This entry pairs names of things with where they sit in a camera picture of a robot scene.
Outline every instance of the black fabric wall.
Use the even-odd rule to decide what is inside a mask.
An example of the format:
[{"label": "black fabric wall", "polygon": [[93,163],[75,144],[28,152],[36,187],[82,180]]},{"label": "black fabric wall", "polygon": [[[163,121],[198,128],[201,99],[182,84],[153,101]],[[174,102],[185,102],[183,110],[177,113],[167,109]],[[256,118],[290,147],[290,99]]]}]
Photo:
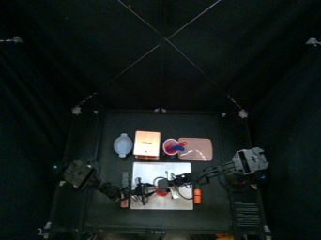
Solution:
[{"label": "black fabric wall", "polygon": [[20,47],[0,45],[0,239],[31,240],[50,217],[71,109]]},{"label": "black fabric wall", "polygon": [[24,40],[0,42],[2,239],[32,239],[48,220],[71,107],[94,92],[87,107],[220,112],[238,110],[230,94],[270,161],[264,200],[276,239],[319,238],[321,49],[305,41],[321,36],[321,3],[222,0],[170,38],[206,78],[162,37],[214,3],[0,2],[0,39]]},{"label": "black fabric wall", "polygon": [[320,60],[321,49],[311,48],[250,117],[270,162],[262,192],[273,239],[320,238]]}]

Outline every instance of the table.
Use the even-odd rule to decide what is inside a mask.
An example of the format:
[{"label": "table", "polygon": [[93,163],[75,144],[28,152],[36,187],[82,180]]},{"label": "table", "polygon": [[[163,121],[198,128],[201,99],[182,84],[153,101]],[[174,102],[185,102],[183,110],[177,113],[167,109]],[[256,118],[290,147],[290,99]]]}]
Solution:
[{"label": "table", "polygon": [[[95,162],[101,179],[122,186],[122,172],[131,173],[137,159],[133,154],[121,158],[114,152],[113,142],[121,133],[127,133],[134,139],[137,129],[161,132],[161,143],[167,138],[210,139],[213,160],[192,161],[194,171],[232,161],[237,150],[252,148],[246,119],[237,114],[83,112],[74,116],[64,160],[82,158]],[[161,156],[159,162],[182,160]],[[202,186],[202,203],[196,204],[192,211],[122,209],[119,202],[113,202],[101,192],[93,189],[79,192],[64,185],[56,189],[50,220],[58,232],[230,233],[234,216],[230,201],[232,196],[217,178]]]}]

